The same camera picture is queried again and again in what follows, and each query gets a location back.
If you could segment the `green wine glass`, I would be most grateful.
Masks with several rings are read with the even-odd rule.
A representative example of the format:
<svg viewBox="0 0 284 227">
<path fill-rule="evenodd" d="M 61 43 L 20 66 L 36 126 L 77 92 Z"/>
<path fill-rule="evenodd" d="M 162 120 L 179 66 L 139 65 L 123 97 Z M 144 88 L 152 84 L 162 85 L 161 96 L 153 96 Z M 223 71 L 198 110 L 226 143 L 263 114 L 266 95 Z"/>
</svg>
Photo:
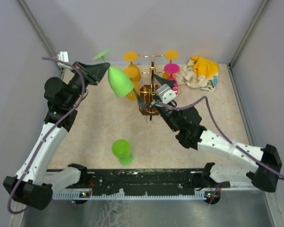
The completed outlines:
<svg viewBox="0 0 284 227">
<path fill-rule="evenodd" d="M 116 140 L 111 147 L 112 153 L 118 159 L 119 163 L 128 166 L 133 161 L 131 145 L 127 140 Z"/>
<path fill-rule="evenodd" d="M 108 82 L 117 97 L 124 97 L 134 89 L 134 84 L 129 77 L 113 66 L 108 68 Z"/>
</svg>

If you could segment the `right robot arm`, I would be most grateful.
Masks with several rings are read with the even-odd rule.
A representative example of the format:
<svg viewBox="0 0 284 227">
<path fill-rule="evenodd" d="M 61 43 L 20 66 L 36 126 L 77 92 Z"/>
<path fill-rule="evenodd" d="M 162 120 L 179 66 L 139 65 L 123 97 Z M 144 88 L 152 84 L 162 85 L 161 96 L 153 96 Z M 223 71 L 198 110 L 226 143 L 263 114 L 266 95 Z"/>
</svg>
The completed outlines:
<svg viewBox="0 0 284 227">
<path fill-rule="evenodd" d="M 157 109 L 169 128 L 177 132 L 175 137 L 184 148 L 211 152 L 236 162 L 234 166 L 208 163 L 202 173 L 205 186 L 242 182 L 251 183 L 265 192 L 276 191 L 277 183 L 283 176 L 280 174 L 282 161 L 275 146 L 241 144 L 230 140 L 222 131 L 219 134 L 212 132 L 201 125 L 202 117 L 195 108 L 199 100 L 189 106 L 176 107 L 172 104 L 176 97 L 173 91 L 175 82 L 156 74 L 152 75 L 152 80 L 157 80 L 160 87 L 155 91 L 156 97 L 148 104 L 142 98 L 137 98 L 140 110 L 148 107 Z"/>
</svg>

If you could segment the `pink wine glass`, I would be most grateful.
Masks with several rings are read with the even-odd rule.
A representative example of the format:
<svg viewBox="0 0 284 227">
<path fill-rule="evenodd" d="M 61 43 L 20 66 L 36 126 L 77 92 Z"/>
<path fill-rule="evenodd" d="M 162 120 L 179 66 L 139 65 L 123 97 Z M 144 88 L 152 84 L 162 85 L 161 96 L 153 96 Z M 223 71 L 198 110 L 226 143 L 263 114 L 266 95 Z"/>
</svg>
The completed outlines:
<svg viewBox="0 0 284 227">
<path fill-rule="evenodd" d="M 180 67 L 175 63 L 168 63 L 164 67 L 165 78 L 174 82 L 174 87 L 172 88 L 176 95 L 179 95 L 178 83 L 176 80 L 176 75 L 179 72 Z"/>
</svg>

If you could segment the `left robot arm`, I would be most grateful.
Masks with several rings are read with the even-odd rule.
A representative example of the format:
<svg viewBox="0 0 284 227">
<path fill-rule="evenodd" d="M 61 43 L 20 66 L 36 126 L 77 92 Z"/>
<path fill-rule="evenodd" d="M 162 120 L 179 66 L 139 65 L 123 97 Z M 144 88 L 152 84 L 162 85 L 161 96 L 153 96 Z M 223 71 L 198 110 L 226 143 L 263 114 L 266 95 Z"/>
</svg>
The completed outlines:
<svg viewBox="0 0 284 227">
<path fill-rule="evenodd" d="M 22 167 L 3 182 L 9 193 L 7 207 L 11 214 L 17 213 L 11 208 L 12 201 L 44 210 L 53 194 L 73 184 L 82 188 L 89 182 L 87 168 L 79 164 L 69 164 L 52 176 L 46 176 L 46 172 L 57 148 L 74 124 L 77 107 L 83 100 L 87 86 L 98 85 L 110 63 L 87 65 L 77 61 L 67 66 L 74 72 L 69 83 L 59 77 L 46 81 L 44 97 L 48 112 L 40 136 Z"/>
</svg>

